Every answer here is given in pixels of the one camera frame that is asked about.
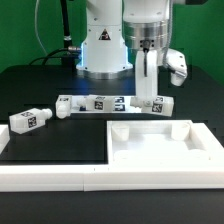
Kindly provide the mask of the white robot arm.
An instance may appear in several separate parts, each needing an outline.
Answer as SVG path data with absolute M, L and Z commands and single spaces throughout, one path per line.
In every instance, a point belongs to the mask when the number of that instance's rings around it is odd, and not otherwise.
M 87 36 L 78 73 L 113 79 L 135 70 L 136 106 L 151 106 L 158 95 L 158 68 L 171 70 L 180 86 L 187 77 L 185 56 L 170 48 L 177 0 L 86 0 Z

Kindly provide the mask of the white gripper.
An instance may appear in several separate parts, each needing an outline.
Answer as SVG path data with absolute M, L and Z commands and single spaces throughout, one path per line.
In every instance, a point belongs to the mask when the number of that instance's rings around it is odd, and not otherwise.
M 135 97 L 137 104 L 150 104 L 158 95 L 158 68 L 163 66 L 171 74 L 171 83 L 181 86 L 187 78 L 185 56 L 173 49 L 138 51 L 135 62 Z

